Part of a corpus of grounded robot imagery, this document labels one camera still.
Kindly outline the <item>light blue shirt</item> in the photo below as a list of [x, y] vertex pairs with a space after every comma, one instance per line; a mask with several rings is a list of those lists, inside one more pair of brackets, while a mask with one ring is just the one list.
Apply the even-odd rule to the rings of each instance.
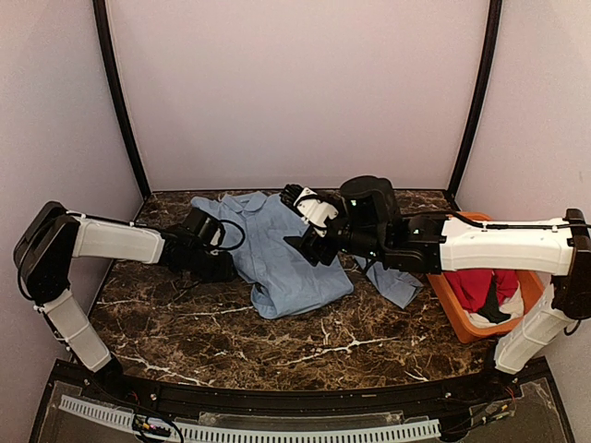
[[299, 236], [306, 225], [281, 202], [277, 194], [261, 192], [202, 197], [191, 205], [218, 220], [231, 221], [223, 246], [240, 245], [231, 252], [238, 275], [253, 285], [252, 305], [266, 319], [304, 314], [354, 291], [340, 261], [311, 266], [289, 246], [286, 236]]

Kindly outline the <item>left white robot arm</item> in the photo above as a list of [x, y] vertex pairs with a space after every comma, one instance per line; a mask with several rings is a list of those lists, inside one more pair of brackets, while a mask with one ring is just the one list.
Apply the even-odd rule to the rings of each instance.
[[108, 401], [121, 402], [130, 394], [129, 380], [116, 371], [116, 358], [72, 293], [72, 260], [134, 261], [187, 272], [199, 282], [227, 282], [237, 272], [223, 246], [226, 224], [193, 208], [182, 222], [162, 229], [77, 213], [49, 201], [15, 246], [19, 289], [55, 337], [95, 374], [94, 387]]

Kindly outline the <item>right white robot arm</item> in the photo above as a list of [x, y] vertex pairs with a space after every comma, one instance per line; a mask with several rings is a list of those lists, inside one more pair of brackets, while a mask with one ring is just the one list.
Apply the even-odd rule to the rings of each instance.
[[285, 242], [313, 266], [329, 266], [339, 253], [385, 269], [441, 274], [465, 269], [545, 272], [551, 283], [516, 328], [500, 338], [493, 362], [471, 381], [482, 400], [493, 399], [528, 360], [560, 332], [590, 317], [590, 226], [580, 210], [546, 221], [472, 221], [456, 211], [403, 215], [391, 182], [362, 175], [339, 196], [288, 185], [281, 202], [308, 229]]

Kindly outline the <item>red garment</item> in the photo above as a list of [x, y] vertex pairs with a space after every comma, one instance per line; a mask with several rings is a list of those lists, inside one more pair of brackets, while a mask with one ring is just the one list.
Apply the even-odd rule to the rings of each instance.
[[500, 302], [512, 296], [519, 283], [516, 272], [506, 269], [448, 271], [444, 273], [444, 277], [461, 307], [469, 312], [476, 312], [483, 306], [493, 277], [498, 285], [497, 296]]

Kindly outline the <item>white garment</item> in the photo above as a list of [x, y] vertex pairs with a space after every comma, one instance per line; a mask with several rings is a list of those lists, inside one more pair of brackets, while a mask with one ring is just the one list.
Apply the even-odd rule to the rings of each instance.
[[497, 283], [493, 282], [489, 287], [485, 304], [476, 312], [465, 310], [466, 317], [476, 328], [487, 329], [497, 327], [524, 315], [525, 304], [520, 283], [517, 283], [517, 289], [513, 295], [504, 298], [501, 302], [496, 295], [497, 289]]

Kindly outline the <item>orange plastic basin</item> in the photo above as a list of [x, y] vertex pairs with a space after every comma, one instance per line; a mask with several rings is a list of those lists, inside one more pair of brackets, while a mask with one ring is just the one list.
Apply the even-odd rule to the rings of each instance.
[[429, 274], [428, 280], [462, 343], [502, 336], [513, 330], [523, 317], [497, 327], [479, 329], [470, 323], [450, 284], [448, 271], [466, 269], [514, 270], [521, 285], [527, 314], [540, 299], [543, 286], [537, 276], [541, 263], [540, 230], [519, 230], [512, 225], [506, 230], [478, 228], [455, 217], [445, 216], [440, 229], [445, 241], [440, 245], [441, 274]]

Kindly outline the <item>black front rail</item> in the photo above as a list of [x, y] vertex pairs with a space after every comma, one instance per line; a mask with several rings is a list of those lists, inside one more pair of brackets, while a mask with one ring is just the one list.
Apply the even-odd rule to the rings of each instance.
[[483, 373], [375, 389], [264, 391], [197, 387], [182, 383], [122, 376], [129, 394], [107, 395], [80, 365], [54, 363], [51, 380], [79, 388], [92, 399], [122, 404], [139, 399], [142, 408], [169, 417], [196, 418], [201, 413], [286, 417], [351, 415], [401, 411], [405, 416], [460, 416], [495, 401], [507, 401], [526, 417], [548, 417], [559, 410], [549, 366], [533, 360], [516, 380]]

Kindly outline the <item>right black frame post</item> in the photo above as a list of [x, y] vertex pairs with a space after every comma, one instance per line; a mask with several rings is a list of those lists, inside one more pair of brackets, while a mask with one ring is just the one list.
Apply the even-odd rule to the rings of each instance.
[[478, 129], [480, 116], [486, 99], [488, 82], [501, 24], [502, 4], [503, 2], [501, 0], [490, 0], [488, 2], [486, 27], [472, 99], [464, 125], [464, 132], [452, 168], [451, 178], [448, 182], [447, 188], [443, 192], [446, 200], [455, 210], [459, 209], [456, 199], [464, 178], [464, 173], [473, 148], [476, 131]]

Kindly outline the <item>black frame post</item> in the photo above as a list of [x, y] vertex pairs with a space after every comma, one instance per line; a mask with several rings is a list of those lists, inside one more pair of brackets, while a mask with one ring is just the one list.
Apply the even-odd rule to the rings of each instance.
[[128, 114], [118, 66], [115, 59], [115, 48], [105, 0], [93, 0], [93, 15], [99, 40], [103, 68], [110, 91], [112, 104], [119, 131], [124, 142], [127, 159], [132, 169], [140, 195], [146, 200], [151, 195], [151, 187], [142, 164], [139, 148], [135, 140], [133, 128]]
[[488, 82], [501, 24], [502, 4], [503, 2], [501, 0], [490, 0], [488, 2], [486, 27], [472, 99], [464, 125], [464, 132], [452, 168], [451, 178], [448, 182], [447, 188], [443, 192], [446, 200], [455, 210], [459, 209], [456, 199], [464, 178], [464, 173], [473, 148], [476, 131], [478, 129], [480, 116], [486, 99]]

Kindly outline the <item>left black frame post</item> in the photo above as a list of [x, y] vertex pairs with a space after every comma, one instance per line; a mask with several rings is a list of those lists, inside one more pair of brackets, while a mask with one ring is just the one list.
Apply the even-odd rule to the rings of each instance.
[[99, 40], [103, 68], [110, 91], [112, 104], [119, 131], [124, 142], [127, 159], [132, 169], [140, 195], [146, 200], [151, 195], [151, 187], [142, 164], [139, 148], [135, 140], [133, 128], [128, 114], [118, 66], [115, 59], [115, 48], [105, 0], [93, 0], [93, 15]]

